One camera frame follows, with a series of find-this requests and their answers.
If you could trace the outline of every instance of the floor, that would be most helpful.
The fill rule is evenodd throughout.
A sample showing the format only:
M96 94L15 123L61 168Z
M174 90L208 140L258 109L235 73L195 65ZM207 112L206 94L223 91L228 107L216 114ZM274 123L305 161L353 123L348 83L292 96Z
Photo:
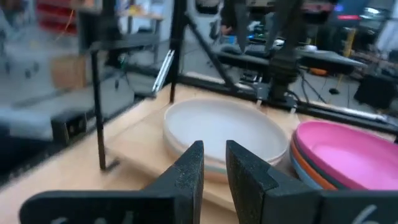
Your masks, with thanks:
M93 107L93 89L91 85L77 91L57 90L53 87L50 75L50 61L52 57L77 52L77 40L74 37L57 37L39 30L38 27L30 27L21 40L8 43L6 50L13 59L10 74L5 74L4 67L0 68L0 108L12 108L13 110L29 111L41 116L53 116L63 110L78 108L88 110ZM159 61L154 62L153 54L149 51L138 52L132 58L133 63L160 67L162 59L168 51L168 43L164 42L159 47ZM197 43L185 44L181 62L184 72L198 72L212 77L218 77L217 71L206 64L208 57ZM25 77L25 70L30 68L33 62L37 62L40 69L30 78ZM228 70L228 73L238 79L239 71ZM114 84L117 77L113 76L101 83L101 101L105 116L111 116L127 105L134 103L134 91L150 90L154 82L143 74L130 73L127 85L125 80L120 80L118 90ZM343 79L339 85L339 95L330 95L329 89L337 85L337 78L323 78L306 75L306 79L321 96L329 103L336 106L344 106L361 111L372 111L366 105L359 105L353 95L358 84L351 80ZM306 86L306 92L311 100L318 100L317 95ZM294 91L303 96L300 80L294 84Z

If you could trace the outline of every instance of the black metal frame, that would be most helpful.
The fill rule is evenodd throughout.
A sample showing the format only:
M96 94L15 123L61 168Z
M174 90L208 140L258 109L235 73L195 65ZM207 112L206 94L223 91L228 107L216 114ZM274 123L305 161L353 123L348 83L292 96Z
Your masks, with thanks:
M180 56L182 52L182 44L183 44L183 38L185 35L186 26L189 26L191 28L194 36L199 41L199 44L206 52L207 56L209 56L210 61L217 69L217 72L225 81L224 85L219 83L209 82L206 80L200 80L197 78L179 75ZM92 48L90 50L90 54L91 54L92 76L93 76L93 88L94 88L96 128L97 128L97 137L98 137L99 167L102 171L108 171L112 169L114 166L118 164L118 161L115 160L109 165L107 165L106 163L106 153L105 153L106 148L104 145L104 133L103 133L104 125L103 125L103 115L101 111L101 102L100 102L101 99L100 80L98 77L97 53L99 50L124 49L132 47L131 45L134 44L123 41L120 42L115 41L112 44L96 42L91 45ZM251 100L251 101L259 100L258 92L256 90L239 89L231 81L230 77L227 75L226 71L224 70L221 62L218 60L217 56L211 51L209 45L204 41L199 31L197 31L196 24L187 13L187 0L180 0L174 2L174 12L172 18L169 49L174 50L174 59L172 60L166 79L166 83L171 83L170 103L174 102L175 88L178 83L188 86L194 86L197 88L202 88L205 90L210 90L224 95L234 96L245 100ZM292 109L290 104L274 100L263 100L262 104L287 111ZM315 105L303 101L296 101L295 109L296 112L298 113L307 114L317 118L329 119L336 122L346 123L367 129L373 129L375 131L380 131L394 135L398 134L397 127L390 124L382 123L376 119L369 119L360 114L348 113L346 111L341 111L326 106Z

